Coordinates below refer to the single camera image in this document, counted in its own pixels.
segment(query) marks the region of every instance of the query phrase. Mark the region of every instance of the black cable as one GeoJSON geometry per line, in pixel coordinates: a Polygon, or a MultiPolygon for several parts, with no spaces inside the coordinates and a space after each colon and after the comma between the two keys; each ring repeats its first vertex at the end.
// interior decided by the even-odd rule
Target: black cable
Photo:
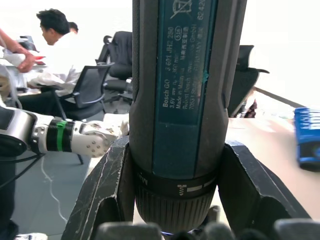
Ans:
{"type": "Polygon", "coordinates": [[[22,158],[22,159],[17,159],[17,160],[0,160],[0,164],[17,164],[17,163],[22,163],[22,162],[26,162],[26,161],[35,159],[37,156],[39,156],[39,155],[37,154],[37,155],[33,155],[33,156],[28,156],[28,157],[25,157],[25,158],[22,158]]]}
{"type": "Polygon", "coordinates": [[[7,186],[8,184],[12,183],[13,181],[15,181],[18,178],[20,178],[23,174],[26,173],[26,171],[28,171],[30,168],[32,168],[44,155],[45,154],[40,154],[40,155],[33,156],[33,157],[37,157],[37,158],[32,163],[30,163],[25,169],[23,169],[19,174],[17,174],[16,176],[11,178],[9,181],[5,182],[4,184],[0,185],[0,190],[2,188],[4,188],[5,186],[7,186]]]}

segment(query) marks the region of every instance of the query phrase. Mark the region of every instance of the green band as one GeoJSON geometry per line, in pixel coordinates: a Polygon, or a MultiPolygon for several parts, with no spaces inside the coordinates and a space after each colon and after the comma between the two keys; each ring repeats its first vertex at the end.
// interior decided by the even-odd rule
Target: green band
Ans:
{"type": "Polygon", "coordinates": [[[67,125],[67,121],[61,121],[56,124],[57,130],[58,130],[57,135],[56,135],[56,147],[58,148],[59,152],[62,152],[62,150],[63,150],[62,149],[62,139],[64,136],[64,131],[65,131],[66,125],[67,125]]]}

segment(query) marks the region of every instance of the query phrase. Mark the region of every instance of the white shirt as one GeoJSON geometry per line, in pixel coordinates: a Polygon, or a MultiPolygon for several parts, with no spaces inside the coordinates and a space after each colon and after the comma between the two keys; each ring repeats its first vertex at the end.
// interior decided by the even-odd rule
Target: white shirt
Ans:
{"type": "Polygon", "coordinates": [[[95,66],[94,59],[88,59],[83,54],[83,48],[73,32],[62,36],[47,52],[43,62],[46,68],[37,73],[28,83],[32,86],[59,86],[58,96],[71,94],[76,86],[84,66],[95,66]]]}

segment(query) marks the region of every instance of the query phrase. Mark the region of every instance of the cordless screwdriver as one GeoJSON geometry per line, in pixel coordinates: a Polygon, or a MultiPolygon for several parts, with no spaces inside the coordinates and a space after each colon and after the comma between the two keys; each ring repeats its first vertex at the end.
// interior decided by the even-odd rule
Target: cordless screwdriver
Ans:
{"type": "Polygon", "coordinates": [[[212,202],[246,3],[133,1],[136,205],[167,233],[198,227],[212,202]]]}

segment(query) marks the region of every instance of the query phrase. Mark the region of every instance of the white cable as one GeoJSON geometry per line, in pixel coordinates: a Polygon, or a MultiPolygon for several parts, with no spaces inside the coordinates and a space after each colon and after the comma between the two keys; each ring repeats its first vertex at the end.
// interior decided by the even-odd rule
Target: white cable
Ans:
{"type": "Polygon", "coordinates": [[[44,170],[44,162],[45,162],[45,157],[43,156],[41,159],[41,172],[43,173],[43,175],[45,176],[46,179],[49,180],[49,185],[50,185],[50,195],[51,197],[56,200],[56,202],[58,203],[58,213],[60,218],[62,218],[62,220],[64,221],[65,224],[67,224],[68,220],[62,215],[61,213],[61,205],[60,205],[60,201],[59,199],[57,199],[53,192],[52,192],[52,184],[53,184],[53,180],[46,174],[45,170],[44,170]]]}
{"type": "MultiPolygon", "coordinates": [[[[7,45],[6,42],[3,40],[3,38],[0,35],[0,41],[4,47],[4,49],[7,49],[7,45]]],[[[11,97],[12,99],[17,103],[18,108],[22,109],[22,104],[20,102],[20,100],[18,99],[18,95],[17,95],[17,89],[16,89],[16,82],[15,82],[15,78],[12,76],[11,72],[8,70],[8,68],[5,65],[0,64],[1,66],[4,67],[5,71],[8,73],[8,78],[9,78],[9,82],[10,82],[10,88],[11,88],[11,97]]]]}

